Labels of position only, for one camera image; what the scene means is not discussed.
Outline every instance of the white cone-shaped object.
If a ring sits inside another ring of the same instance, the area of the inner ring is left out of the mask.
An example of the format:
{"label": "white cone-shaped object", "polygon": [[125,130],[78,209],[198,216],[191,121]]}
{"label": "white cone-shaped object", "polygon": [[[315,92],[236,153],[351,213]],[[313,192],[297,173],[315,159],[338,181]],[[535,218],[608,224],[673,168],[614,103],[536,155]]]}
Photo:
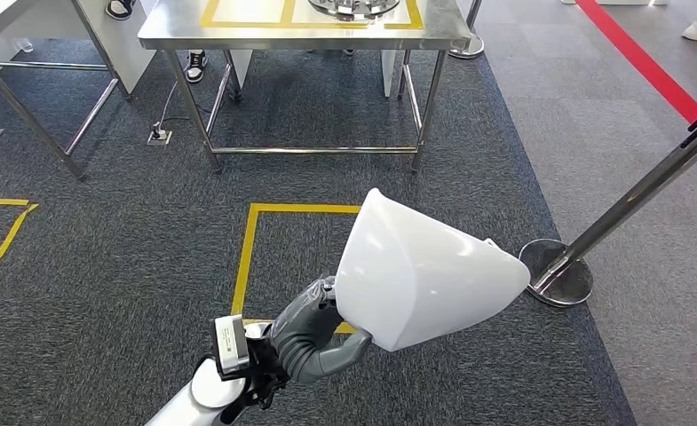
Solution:
{"label": "white cone-shaped object", "polygon": [[337,268],[337,310],[397,351],[470,327],[528,284],[517,258],[369,191]]}

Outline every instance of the red floor line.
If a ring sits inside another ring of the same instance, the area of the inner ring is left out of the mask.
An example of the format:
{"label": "red floor line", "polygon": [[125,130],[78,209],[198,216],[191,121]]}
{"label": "red floor line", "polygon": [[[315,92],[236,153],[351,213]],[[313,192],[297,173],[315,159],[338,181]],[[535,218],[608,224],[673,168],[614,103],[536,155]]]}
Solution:
{"label": "red floor line", "polygon": [[677,110],[688,122],[697,118],[697,102],[680,87],[664,68],[653,60],[595,0],[575,0],[591,22],[622,56]]}

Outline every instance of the round metal tray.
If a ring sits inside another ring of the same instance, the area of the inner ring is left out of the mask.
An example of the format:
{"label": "round metal tray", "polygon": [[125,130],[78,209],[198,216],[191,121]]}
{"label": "round metal tray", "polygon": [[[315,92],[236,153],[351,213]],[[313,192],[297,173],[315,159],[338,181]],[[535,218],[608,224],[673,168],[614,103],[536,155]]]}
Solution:
{"label": "round metal tray", "polygon": [[371,20],[391,11],[400,0],[309,0],[309,3],[337,20]]}

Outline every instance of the carpet floor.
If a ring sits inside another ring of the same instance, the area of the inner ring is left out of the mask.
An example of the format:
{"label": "carpet floor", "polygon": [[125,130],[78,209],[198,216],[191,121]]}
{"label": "carpet floor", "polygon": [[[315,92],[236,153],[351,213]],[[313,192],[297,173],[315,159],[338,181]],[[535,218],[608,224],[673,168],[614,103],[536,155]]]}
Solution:
{"label": "carpet floor", "polygon": [[[36,43],[31,60],[95,60],[87,43]],[[422,98],[436,54],[414,53]],[[77,182],[0,98],[0,198],[39,203],[0,262],[0,424],[141,424],[209,350],[209,320],[231,310],[252,202],[360,204],[386,196],[517,254],[557,238],[486,59],[451,59],[422,169],[407,156],[237,156],[213,175],[171,103],[166,147],[145,145],[172,76],[158,56],[134,100],[114,94],[76,150]],[[210,107],[223,66],[194,86]],[[107,77],[8,69],[2,76],[67,140]],[[379,53],[257,51],[218,146],[405,145],[404,99],[382,94]],[[14,213],[2,210],[0,238]],[[351,215],[261,213],[243,313],[273,318],[337,268]],[[388,315],[392,307],[388,306]],[[476,327],[388,353],[315,385],[290,385],[240,424],[634,424],[587,308],[524,294]]]}

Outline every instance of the stanchion post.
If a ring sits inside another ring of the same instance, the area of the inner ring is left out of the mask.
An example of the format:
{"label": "stanchion post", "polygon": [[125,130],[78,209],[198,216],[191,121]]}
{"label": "stanchion post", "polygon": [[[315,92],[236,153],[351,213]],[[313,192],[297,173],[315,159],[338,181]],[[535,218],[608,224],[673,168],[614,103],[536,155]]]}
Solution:
{"label": "stanchion post", "polygon": [[471,1],[471,9],[468,11],[468,16],[466,17],[466,25],[468,25],[468,29],[471,31],[471,42],[466,49],[450,49],[448,51],[450,56],[458,59],[473,59],[484,52],[484,40],[481,40],[481,37],[476,35],[476,30],[473,29],[473,23],[476,21],[476,16],[479,14],[480,7],[481,0]]}
{"label": "stanchion post", "polygon": [[573,244],[566,246],[555,240],[535,240],[520,250],[519,258],[531,272],[528,285],[531,294],[542,302],[563,308],[589,298],[593,278],[583,257],[697,162],[697,120],[688,130],[691,134],[682,144],[641,178]]}

